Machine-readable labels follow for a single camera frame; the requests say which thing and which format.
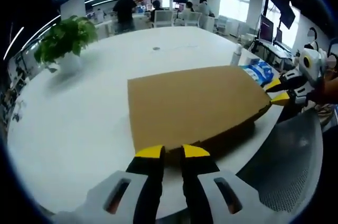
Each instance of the cardboard sheet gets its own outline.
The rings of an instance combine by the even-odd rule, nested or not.
[[[268,110],[270,97],[240,67],[184,70],[128,81],[135,151],[206,141]]]

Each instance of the white bottle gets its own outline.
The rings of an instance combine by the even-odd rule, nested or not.
[[[239,59],[241,58],[242,55],[242,45],[237,43],[236,44],[236,50],[234,51],[231,59],[231,66],[238,66]]]

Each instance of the potted plant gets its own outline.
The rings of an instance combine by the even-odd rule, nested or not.
[[[34,57],[38,63],[57,63],[60,71],[71,73],[81,66],[81,50],[96,40],[95,26],[86,17],[74,15],[51,27]]]

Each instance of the cardboard box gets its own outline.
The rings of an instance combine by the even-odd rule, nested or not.
[[[270,107],[270,97],[240,67],[184,70],[128,81],[130,124],[135,151],[163,144],[218,149],[231,146],[244,127]]]

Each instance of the white flower pot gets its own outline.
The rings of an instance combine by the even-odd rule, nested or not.
[[[68,52],[63,58],[56,59],[57,64],[60,67],[60,73],[72,74],[80,70],[82,67],[81,59],[79,56]]]

